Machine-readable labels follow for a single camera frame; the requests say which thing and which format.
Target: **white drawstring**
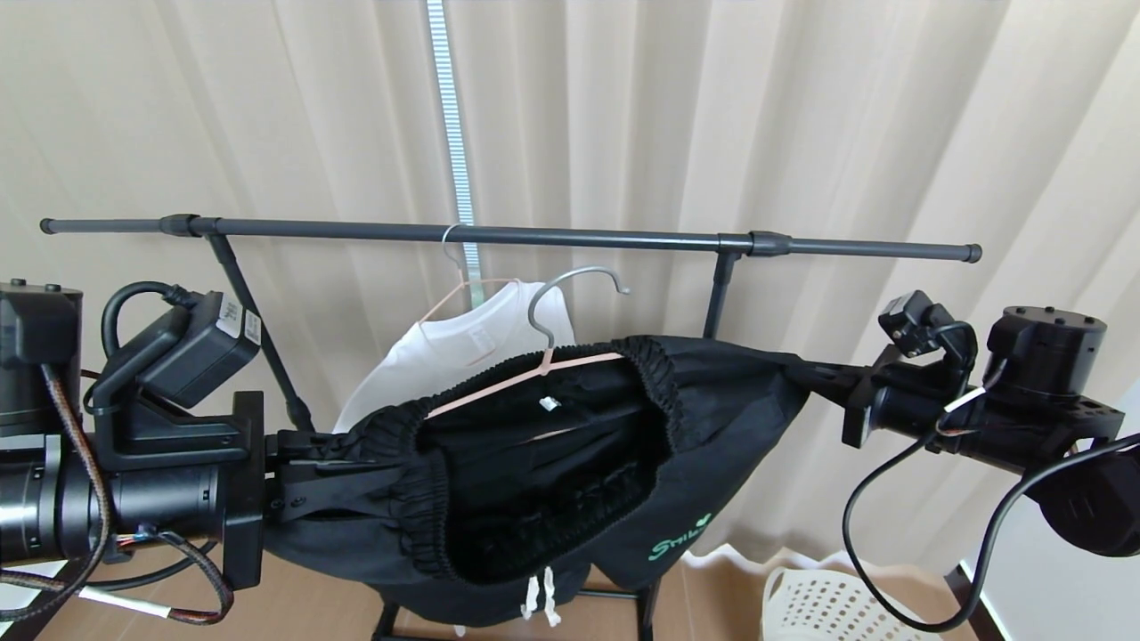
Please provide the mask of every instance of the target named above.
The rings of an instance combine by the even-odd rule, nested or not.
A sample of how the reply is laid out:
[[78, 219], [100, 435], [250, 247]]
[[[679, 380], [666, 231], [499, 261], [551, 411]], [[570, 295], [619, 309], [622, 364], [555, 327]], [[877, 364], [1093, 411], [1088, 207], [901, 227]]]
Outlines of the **white drawstring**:
[[538, 609], [538, 577], [530, 577], [530, 583], [527, 584], [527, 602], [519, 606], [522, 610], [523, 620], [530, 620], [530, 612]]
[[562, 617], [554, 611], [554, 570], [548, 566], [543, 573], [543, 587], [546, 589], [546, 606], [543, 610], [546, 612], [546, 620], [551, 624], [551, 627], [562, 623]]

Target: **basket handle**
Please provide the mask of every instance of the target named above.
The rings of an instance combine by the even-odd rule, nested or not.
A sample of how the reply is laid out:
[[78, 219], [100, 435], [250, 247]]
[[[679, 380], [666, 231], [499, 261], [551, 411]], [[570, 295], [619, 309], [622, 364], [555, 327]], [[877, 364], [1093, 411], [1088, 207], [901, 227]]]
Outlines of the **basket handle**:
[[772, 600], [772, 594], [776, 591], [776, 584], [779, 583], [779, 584], [783, 585], [783, 582], [780, 581], [780, 579], [783, 578], [784, 571], [787, 571], [787, 570], [788, 570], [788, 568], [777, 567], [777, 568], [775, 568], [775, 569], [772, 570], [772, 574], [768, 575], [768, 579], [764, 582], [764, 605], [765, 606], [768, 605], [768, 601]]

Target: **white t-shirt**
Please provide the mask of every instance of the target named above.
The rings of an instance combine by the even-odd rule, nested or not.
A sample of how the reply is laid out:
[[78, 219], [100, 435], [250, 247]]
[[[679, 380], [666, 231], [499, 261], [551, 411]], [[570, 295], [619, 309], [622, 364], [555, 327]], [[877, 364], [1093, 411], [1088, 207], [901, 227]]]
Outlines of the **white t-shirt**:
[[[333, 431], [347, 432], [376, 409], [439, 393], [508, 358], [546, 349], [546, 336], [527, 323], [527, 307], [542, 287], [507, 283], [466, 314], [413, 325], [352, 392]], [[546, 292], [535, 318], [554, 332], [555, 344], [573, 344], [562, 290]]]

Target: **beige curtain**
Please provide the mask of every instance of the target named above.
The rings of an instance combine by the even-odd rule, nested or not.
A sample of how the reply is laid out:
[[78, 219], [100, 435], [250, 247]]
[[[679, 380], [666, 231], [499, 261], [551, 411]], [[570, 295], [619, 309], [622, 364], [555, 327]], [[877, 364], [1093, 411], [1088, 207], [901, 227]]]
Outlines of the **beige curtain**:
[[[1008, 305], [1097, 315], [1088, 392], [1117, 399], [1140, 356], [1137, 0], [446, 3], [482, 225], [978, 242], [977, 265], [748, 259], [722, 338], [870, 362], [874, 315], [923, 289], [982, 335]], [[88, 293], [141, 278], [225, 289], [202, 241], [44, 237], [43, 216], [190, 211], [453, 222], [426, 13], [389, 2], [0, 5], [0, 276]], [[319, 425], [454, 276], [438, 246], [235, 240]], [[583, 340], [698, 334], [712, 257], [483, 246], [488, 276], [570, 287]], [[156, 307], [139, 302], [137, 328]], [[264, 388], [259, 364], [230, 388]], [[214, 400], [218, 407], [225, 399]], [[840, 547], [847, 493], [905, 446], [839, 444], [813, 401], [699, 542], [765, 559]], [[864, 496], [863, 555], [945, 570], [1010, 476], [925, 454]]]

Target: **silver hook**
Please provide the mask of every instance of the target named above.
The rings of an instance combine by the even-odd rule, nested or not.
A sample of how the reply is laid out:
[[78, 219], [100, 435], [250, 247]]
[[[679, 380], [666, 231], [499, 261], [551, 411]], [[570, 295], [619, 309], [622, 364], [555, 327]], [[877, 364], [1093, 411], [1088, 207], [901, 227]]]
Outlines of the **silver hook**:
[[602, 267], [601, 265], [587, 265], [586, 267], [578, 267], [577, 269], [571, 269], [565, 274], [559, 276], [557, 278], [543, 285], [543, 289], [535, 292], [535, 295], [530, 299], [530, 307], [527, 308], [527, 322], [535, 330], [538, 330], [546, 336], [546, 349], [554, 349], [554, 332], [546, 328], [545, 325], [535, 319], [535, 308], [538, 307], [538, 300], [543, 298], [546, 292], [551, 291], [555, 285], [565, 281], [567, 278], [573, 278], [579, 274], [587, 274], [589, 271], [601, 271], [613, 279], [613, 287], [618, 290], [619, 294], [629, 294], [629, 287], [622, 287], [621, 281], [618, 278], [618, 273], [610, 269], [609, 267]]
[[443, 255], [446, 255], [448, 260], [450, 260], [451, 262], [454, 262], [454, 263], [455, 263], [455, 266], [459, 268], [459, 273], [461, 273], [461, 274], [463, 274], [463, 273], [464, 273], [464, 269], [463, 269], [463, 268], [464, 268], [464, 265], [463, 265], [463, 261], [462, 261], [462, 260], [459, 260], [459, 258], [458, 258], [458, 257], [454, 257], [454, 255], [451, 255], [451, 252], [447, 251], [447, 235], [451, 233], [451, 229], [455, 229], [456, 227], [459, 227], [459, 226], [462, 226], [462, 225], [463, 225], [462, 222], [456, 222], [455, 225], [451, 225], [450, 227], [448, 227], [448, 228], [447, 228], [447, 229], [446, 229], [446, 230], [443, 232], [443, 237], [439, 240], [440, 244], [442, 244], [442, 245], [443, 245]]

